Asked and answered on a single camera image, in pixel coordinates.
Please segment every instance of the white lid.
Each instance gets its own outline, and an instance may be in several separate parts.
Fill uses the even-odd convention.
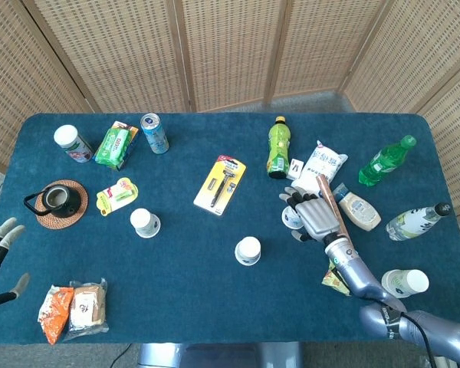
[[[411,270],[407,272],[406,280],[409,287],[417,293],[422,293],[428,290],[428,276],[420,270]]]
[[[261,252],[261,243],[253,236],[246,236],[240,241],[238,251],[243,257],[253,258]]]
[[[73,125],[62,125],[54,132],[54,141],[60,146],[71,145],[78,136],[77,128]]]
[[[135,209],[130,216],[134,228],[144,228],[150,223],[151,214],[147,209]]]

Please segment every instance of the white package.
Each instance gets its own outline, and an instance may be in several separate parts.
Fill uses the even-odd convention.
[[[347,155],[334,152],[318,140],[317,147],[301,171],[300,178],[294,180],[291,186],[300,187],[309,193],[318,195],[320,189],[316,179],[317,176],[324,174],[330,183],[346,160]]]

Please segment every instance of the white cup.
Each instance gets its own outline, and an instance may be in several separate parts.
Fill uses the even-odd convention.
[[[160,231],[160,219],[147,209],[135,209],[131,213],[130,222],[142,238],[152,238]]]
[[[420,270],[391,270],[382,277],[382,286],[397,298],[428,290],[429,279]]]
[[[235,258],[244,266],[255,265],[261,258],[261,243],[253,236],[246,236],[235,247]]]
[[[281,220],[287,228],[292,228],[293,230],[298,230],[299,228],[304,227],[300,216],[298,216],[295,210],[290,206],[286,207],[281,213]]]

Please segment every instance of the green snack package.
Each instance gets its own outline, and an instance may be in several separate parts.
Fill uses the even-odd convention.
[[[110,128],[95,156],[95,162],[101,165],[119,165],[130,144],[130,131]]]

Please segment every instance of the clear plastic bottle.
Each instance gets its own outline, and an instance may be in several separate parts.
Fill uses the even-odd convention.
[[[423,209],[411,209],[386,224],[385,230],[392,240],[412,239],[427,232],[451,211],[452,207],[448,203],[438,203]]]
[[[383,148],[360,170],[360,183],[365,186],[376,185],[406,161],[407,153],[416,143],[413,136],[404,136],[399,143]]]

